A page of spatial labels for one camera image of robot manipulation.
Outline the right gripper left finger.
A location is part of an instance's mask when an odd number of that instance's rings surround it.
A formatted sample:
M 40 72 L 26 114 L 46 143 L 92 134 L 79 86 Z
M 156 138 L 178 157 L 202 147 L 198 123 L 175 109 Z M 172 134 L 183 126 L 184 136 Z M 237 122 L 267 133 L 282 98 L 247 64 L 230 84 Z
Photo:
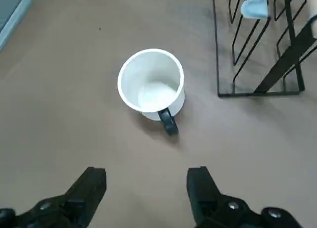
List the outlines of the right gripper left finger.
M 12 208 L 1 208 L 2 228 L 86 228 L 106 192 L 104 168 L 88 167 L 66 193 L 39 201 L 17 215 Z

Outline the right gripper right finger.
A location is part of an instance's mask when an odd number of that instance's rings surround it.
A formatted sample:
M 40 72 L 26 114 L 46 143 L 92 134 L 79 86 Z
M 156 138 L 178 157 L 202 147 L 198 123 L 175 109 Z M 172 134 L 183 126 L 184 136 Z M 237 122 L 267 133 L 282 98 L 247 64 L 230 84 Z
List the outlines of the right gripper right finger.
M 298 228 L 286 210 L 265 207 L 258 214 L 239 198 L 221 193 L 205 166 L 190 168 L 187 193 L 197 228 Z

